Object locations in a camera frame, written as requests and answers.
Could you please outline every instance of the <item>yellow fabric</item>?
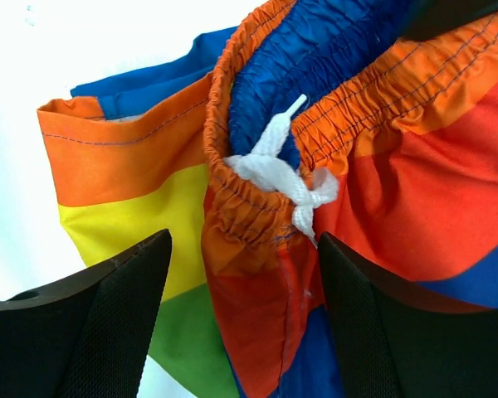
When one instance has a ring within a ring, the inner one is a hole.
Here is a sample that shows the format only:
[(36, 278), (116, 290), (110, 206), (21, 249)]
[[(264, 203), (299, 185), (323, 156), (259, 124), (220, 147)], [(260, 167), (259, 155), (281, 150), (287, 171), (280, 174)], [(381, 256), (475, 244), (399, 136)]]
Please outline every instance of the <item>yellow fabric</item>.
[(164, 301), (206, 282), (200, 241), (207, 183), (206, 165), (188, 167), (142, 197), (93, 206), (59, 206), (61, 223), (87, 266), (168, 228), (173, 252)]

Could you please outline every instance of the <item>black holder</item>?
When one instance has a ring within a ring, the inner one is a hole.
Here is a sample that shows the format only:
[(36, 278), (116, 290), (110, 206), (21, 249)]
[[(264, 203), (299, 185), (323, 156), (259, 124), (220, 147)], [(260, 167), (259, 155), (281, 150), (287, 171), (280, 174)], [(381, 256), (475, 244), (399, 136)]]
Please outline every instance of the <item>black holder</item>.
[(498, 398), (498, 309), (429, 291), (331, 235), (319, 252), (347, 398)]
[(171, 249), (161, 231), (0, 301), (0, 398), (136, 397)]

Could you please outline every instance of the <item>green stripe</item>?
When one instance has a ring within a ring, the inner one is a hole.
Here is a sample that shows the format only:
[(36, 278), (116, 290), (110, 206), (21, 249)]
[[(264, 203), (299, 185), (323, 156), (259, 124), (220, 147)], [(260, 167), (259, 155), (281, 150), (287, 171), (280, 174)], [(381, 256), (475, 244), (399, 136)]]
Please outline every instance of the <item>green stripe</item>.
[(199, 398), (239, 396), (206, 284), (160, 305), (149, 355)]

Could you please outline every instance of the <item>blue stripe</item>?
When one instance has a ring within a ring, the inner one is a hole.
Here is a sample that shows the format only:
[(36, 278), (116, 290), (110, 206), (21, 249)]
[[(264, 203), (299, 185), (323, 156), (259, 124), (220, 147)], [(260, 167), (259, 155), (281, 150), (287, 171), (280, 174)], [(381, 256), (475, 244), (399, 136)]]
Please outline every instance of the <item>blue stripe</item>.
[[(247, 397), (233, 371), (240, 397)], [(270, 398), (344, 398), (335, 345), (325, 306), (310, 312), (295, 358)]]
[[(414, 0), (299, 0), (237, 75), (231, 92), (232, 151), (251, 151), (273, 114), (300, 94), (310, 104), (386, 51), (415, 12)], [(279, 158), (294, 169), (290, 134)]]
[(229, 27), (204, 33), (193, 41), (190, 52), (176, 61), (79, 85), (71, 94), (98, 97), (108, 120), (143, 114), (211, 71), (235, 30)]
[(498, 308), (498, 246), (464, 273), (420, 285), (455, 299)]

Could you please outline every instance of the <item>drawstring knot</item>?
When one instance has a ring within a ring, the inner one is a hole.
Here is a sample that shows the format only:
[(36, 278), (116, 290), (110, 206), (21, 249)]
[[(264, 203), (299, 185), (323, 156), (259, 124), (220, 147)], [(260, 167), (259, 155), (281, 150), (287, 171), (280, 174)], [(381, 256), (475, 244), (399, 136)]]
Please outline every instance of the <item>drawstring knot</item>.
[(336, 199), (338, 181), (329, 170), (315, 169), (311, 191), (299, 174), (277, 157), (290, 132), (291, 118), (305, 101), (306, 96), (301, 95), (286, 112), (273, 116), (250, 153), (225, 158), (225, 163), (262, 191), (278, 191), (291, 199), (295, 203), (291, 223), (315, 244), (314, 209)]

